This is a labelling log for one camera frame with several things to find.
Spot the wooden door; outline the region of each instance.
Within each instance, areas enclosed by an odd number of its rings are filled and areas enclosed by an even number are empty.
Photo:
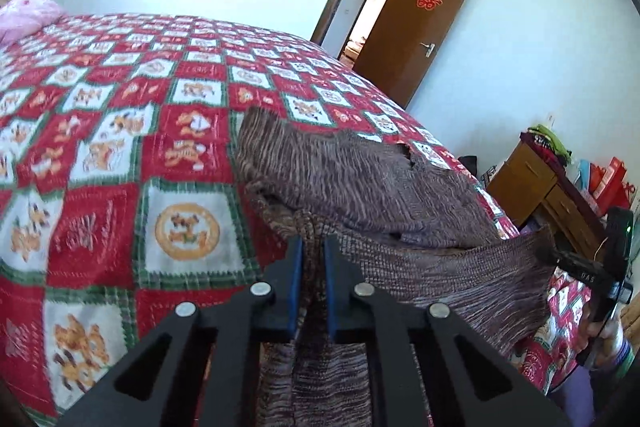
[[[406,107],[464,0],[386,0],[353,71]]]

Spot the brown knitted sweater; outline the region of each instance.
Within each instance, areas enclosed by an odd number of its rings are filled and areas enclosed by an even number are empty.
[[[238,175],[252,205],[283,238],[299,234],[305,256],[296,341],[266,346],[260,425],[370,425],[364,345],[337,346],[326,332],[323,238],[365,279],[398,301],[448,303],[506,355],[546,320],[552,267],[534,252],[548,230],[502,241],[456,172],[401,145],[300,132],[261,108],[242,122]]]

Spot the pink blanket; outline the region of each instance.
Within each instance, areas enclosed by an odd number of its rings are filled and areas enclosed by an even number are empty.
[[[56,22],[65,11],[52,0],[11,0],[0,8],[0,47]]]

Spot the silver screw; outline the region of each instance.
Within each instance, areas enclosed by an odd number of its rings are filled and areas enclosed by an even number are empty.
[[[429,312],[432,317],[436,317],[437,319],[446,319],[449,317],[451,310],[445,303],[436,302],[429,306]]]
[[[375,290],[375,287],[368,282],[359,282],[353,288],[353,291],[356,292],[356,295],[359,297],[370,297]]]
[[[251,285],[251,293],[256,297],[269,295],[271,293],[271,285],[268,282],[256,282]]]
[[[175,307],[178,317],[191,317],[196,312],[196,305],[192,302],[181,302]]]

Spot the sleeve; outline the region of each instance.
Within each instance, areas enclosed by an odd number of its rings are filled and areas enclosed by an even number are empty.
[[[614,362],[590,372],[591,388],[593,389],[593,409],[596,415],[604,409],[609,397],[616,390],[618,383],[626,375],[633,361],[633,349],[631,349],[629,341],[625,340]]]

